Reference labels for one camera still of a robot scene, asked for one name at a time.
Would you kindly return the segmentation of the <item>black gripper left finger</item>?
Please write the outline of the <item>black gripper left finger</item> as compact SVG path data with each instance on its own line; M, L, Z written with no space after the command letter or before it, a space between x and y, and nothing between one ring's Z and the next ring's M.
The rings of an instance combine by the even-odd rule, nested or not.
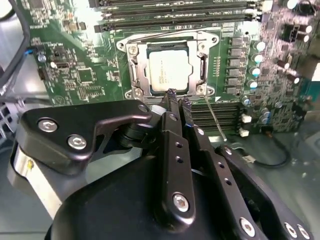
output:
M183 120L191 104L169 89L159 104L139 100L32 109L20 118L12 168L25 178L54 218L62 203L85 185L89 163L144 149L160 164L155 211L168 225L196 216L188 141Z

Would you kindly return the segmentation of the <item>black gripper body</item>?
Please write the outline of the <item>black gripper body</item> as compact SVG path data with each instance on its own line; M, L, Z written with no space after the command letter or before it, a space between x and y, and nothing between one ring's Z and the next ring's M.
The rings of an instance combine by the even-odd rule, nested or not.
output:
M69 196L56 213L52 240L233 240L213 181L193 173L196 218L173 233L154 217L156 161L134 160Z

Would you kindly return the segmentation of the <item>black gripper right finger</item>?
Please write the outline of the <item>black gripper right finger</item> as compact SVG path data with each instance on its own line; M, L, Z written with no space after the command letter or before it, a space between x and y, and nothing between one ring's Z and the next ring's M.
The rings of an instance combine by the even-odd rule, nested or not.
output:
M214 148L194 124L192 103L183 98L183 124L193 153L213 180L220 201L218 221L226 240L313 240L306 225L279 195L255 175L237 153L226 145Z

